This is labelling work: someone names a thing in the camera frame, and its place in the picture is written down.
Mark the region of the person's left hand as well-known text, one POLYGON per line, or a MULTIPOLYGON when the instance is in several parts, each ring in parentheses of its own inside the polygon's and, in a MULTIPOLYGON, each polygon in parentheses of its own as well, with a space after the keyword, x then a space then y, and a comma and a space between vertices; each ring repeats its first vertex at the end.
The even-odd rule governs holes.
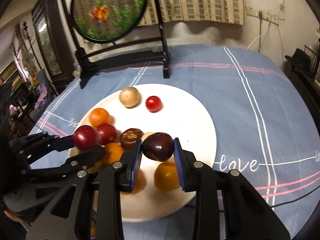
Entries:
POLYGON ((25 220, 20 219, 20 217, 17 217, 17 216, 16 216, 13 212, 11 212, 10 210, 4 210, 4 213, 5 213, 5 215, 6 215, 9 219, 11 219, 11 220, 13 220, 13 221, 15 221, 15 222, 21 223, 22 225, 28 225, 28 226, 33 225, 33 222, 27 222, 27 221, 25 221, 25 220))

